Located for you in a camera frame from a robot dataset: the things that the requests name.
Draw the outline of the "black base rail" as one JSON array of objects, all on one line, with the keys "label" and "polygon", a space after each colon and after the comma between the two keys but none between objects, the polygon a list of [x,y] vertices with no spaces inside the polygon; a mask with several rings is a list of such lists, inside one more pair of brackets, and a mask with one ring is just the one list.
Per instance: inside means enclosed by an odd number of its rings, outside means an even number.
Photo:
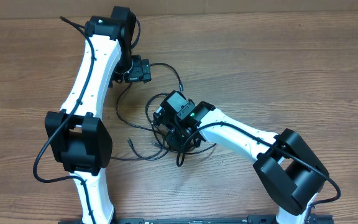
[{"label": "black base rail", "polygon": [[[59,224],[80,224],[81,220],[60,221]],[[202,218],[202,219],[157,219],[144,220],[143,218],[122,218],[113,223],[118,224],[273,224],[275,215],[249,215],[246,218]],[[308,223],[311,224],[334,224],[332,215],[312,214]]]}]

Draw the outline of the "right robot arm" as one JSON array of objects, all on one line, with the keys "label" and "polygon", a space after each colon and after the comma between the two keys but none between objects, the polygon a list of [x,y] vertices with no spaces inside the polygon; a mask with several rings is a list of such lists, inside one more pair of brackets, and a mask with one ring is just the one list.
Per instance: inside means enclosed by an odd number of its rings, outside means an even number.
[{"label": "right robot arm", "polygon": [[179,91],[165,97],[153,118],[156,126],[167,129],[165,140],[177,153],[178,167],[203,141],[224,146],[252,163],[280,207],[277,223],[310,223],[313,202],[329,173],[298,133],[252,128],[205,101],[196,105]]}]

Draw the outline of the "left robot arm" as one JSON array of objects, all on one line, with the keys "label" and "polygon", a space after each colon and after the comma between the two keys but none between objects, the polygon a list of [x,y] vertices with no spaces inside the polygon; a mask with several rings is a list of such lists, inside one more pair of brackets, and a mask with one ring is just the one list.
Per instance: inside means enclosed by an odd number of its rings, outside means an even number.
[{"label": "left robot arm", "polygon": [[80,223],[113,223],[115,216],[106,181],[112,138],[103,124],[103,106],[113,82],[151,81],[149,61],[132,54],[138,20],[128,7],[116,6],[109,17],[92,16],[84,26],[80,69],[58,112],[45,117],[47,142],[54,158],[74,181],[83,210]]}]

